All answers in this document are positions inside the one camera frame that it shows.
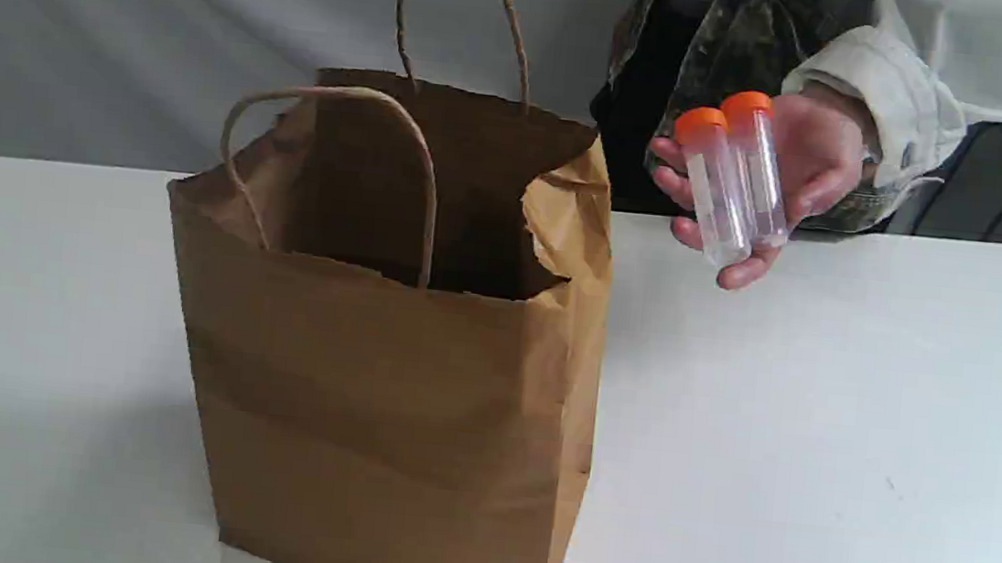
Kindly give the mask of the person's forearm in white sleeve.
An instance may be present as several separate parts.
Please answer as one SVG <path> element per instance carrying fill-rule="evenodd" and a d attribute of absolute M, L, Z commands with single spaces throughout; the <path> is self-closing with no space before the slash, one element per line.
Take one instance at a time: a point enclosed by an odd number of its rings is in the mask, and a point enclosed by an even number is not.
<path fill-rule="evenodd" d="M 974 123 L 1002 123 L 1002 0 L 876 0 L 869 24 L 786 76 L 863 102 L 880 152 L 876 186 L 937 168 Z"/>

